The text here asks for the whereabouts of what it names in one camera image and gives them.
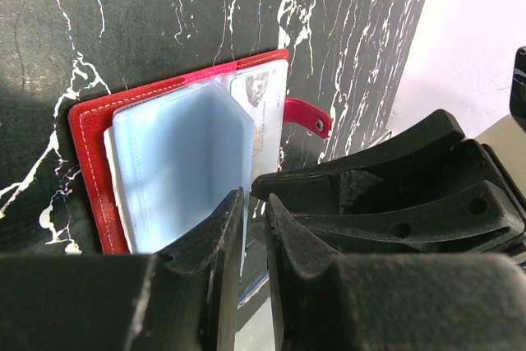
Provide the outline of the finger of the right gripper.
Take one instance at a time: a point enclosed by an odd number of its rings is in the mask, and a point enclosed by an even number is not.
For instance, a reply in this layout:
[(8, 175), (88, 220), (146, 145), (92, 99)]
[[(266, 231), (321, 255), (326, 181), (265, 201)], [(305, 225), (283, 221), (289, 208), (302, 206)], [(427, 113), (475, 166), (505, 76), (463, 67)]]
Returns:
[(402, 210), (293, 217), (340, 252), (502, 251), (524, 231), (514, 204), (488, 181)]
[(421, 209), (452, 211), (461, 180), (478, 166), (479, 144), (465, 137), (454, 116), (436, 110), (379, 145), (322, 164), (264, 174), (251, 195), (277, 196), (301, 215), (369, 215)]

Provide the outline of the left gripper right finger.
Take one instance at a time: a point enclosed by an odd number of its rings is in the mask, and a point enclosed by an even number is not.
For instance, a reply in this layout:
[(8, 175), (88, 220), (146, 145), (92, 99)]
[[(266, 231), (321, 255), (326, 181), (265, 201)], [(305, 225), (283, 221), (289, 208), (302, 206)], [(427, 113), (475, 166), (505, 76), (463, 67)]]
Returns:
[(503, 255), (343, 254), (265, 208), (278, 350), (522, 350), (525, 273)]

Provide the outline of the red leather card holder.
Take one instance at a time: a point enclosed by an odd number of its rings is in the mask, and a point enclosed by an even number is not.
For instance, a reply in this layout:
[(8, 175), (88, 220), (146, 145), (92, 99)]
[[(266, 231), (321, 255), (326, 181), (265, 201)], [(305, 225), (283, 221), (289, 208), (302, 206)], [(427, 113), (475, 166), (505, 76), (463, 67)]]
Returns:
[[(253, 119), (231, 96), (236, 73), (286, 60), (272, 50), (75, 104), (68, 121), (104, 252), (151, 253), (254, 178)], [(329, 137), (331, 116), (285, 93), (283, 126)]]

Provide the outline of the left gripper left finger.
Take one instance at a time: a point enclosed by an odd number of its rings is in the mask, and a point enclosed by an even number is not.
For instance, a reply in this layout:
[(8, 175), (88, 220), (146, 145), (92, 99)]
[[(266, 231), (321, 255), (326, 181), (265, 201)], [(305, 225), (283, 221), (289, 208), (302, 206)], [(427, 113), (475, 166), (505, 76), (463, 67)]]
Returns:
[(231, 191), (151, 255), (2, 255), (2, 349), (233, 349), (243, 211)]

